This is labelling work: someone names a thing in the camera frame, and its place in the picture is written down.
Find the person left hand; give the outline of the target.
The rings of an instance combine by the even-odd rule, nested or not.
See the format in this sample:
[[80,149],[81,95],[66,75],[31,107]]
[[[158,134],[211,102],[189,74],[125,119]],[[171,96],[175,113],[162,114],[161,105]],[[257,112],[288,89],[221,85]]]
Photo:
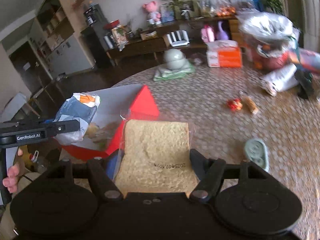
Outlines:
[[18,148],[17,159],[14,165],[9,167],[7,177],[2,180],[3,186],[7,188],[10,193],[15,193],[18,190],[18,180],[24,174],[25,164],[22,159],[23,151]]

